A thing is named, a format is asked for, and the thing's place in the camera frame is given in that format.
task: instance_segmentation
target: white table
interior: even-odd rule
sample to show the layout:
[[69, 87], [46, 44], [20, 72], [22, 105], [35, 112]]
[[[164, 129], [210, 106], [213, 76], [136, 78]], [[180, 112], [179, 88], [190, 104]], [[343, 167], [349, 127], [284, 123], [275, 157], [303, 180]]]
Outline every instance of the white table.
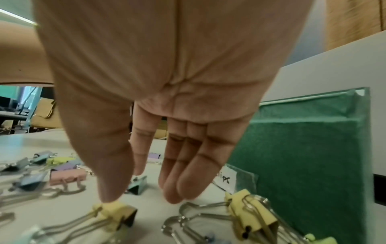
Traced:
[[[154, 140], [151, 152], [163, 153], [166, 141]], [[23, 157], [31, 157], [34, 153], [51, 150], [57, 152], [60, 156], [69, 156], [74, 153], [65, 133], [61, 130], [31, 133], [31, 134], [16, 134], [0, 136], [0, 163], [4, 160], [18, 160]], [[138, 213], [134, 226], [130, 229], [123, 229], [117, 235], [127, 240], [122, 243], [136, 244], [170, 244], [174, 243], [171, 237], [161, 233], [160, 227], [163, 221], [173, 215], [178, 214], [179, 205], [168, 204], [162, 197], [162, 193], [158, 188], [157, 179], [160, 171], [160, 166], [148, 164], [145, 175], [148, 176], [149, 187], [141, 196], [123, 195], [121, 201], [138, 208]], [[10, 176], [2, 176], [0, 180], [5, 180]], [[50, 226], [61, 224], [78, 218], [91, 210], [94, 203], [99, 202], [97, 197], [96, 181], [93, 177], [88, 177], [84, 184], [87, 186], [86, 191], [72, 195], [59, 196], [50, 200], [30, 201], [28, 204], [23, 204], [5, 211], [14, 211], [16, 220], [10, 224], [2, 226], [0, 224], [0, 243], [9, 243], [16, 239], [21, 232], [30, 228], [35, 224], [41, 226]], [[196, 203], [214, 203], [222, 201], [224, 192], [214, 185], [210, 185], [205, 192], [195, 200]], [[376, 236], [374, 244], [383, 244], [386, 240], [386, 207], [374, 204], [376, 211]], [[231, 238], [231, 227], [220, 226], [215, 231], [223, 237]], [[198, 229], [207, 229], [207, 226], [198, 222], [195, 224]], [[66, 234], [55, 236], [57, 240], [61, 240]], [[99, 244], [108, 239], [111, 234], [107, 234], [103, 230], [97, 230], [91, 234], [79, 237], [71, 244]]]

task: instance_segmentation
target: pink binder clip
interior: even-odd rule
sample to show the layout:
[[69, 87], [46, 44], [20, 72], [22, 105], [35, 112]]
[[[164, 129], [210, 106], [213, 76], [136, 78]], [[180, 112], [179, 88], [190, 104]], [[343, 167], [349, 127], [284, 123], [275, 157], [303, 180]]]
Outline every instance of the pink binder clip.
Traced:
[[82, 181], [87, 177], [87, 172], [84, 169], [73, 169], [64, 171], [51, 171], [49, 176], [49, 184], [51, 186], [62, 184], [62, 182], [70, 183], [74, 181]]

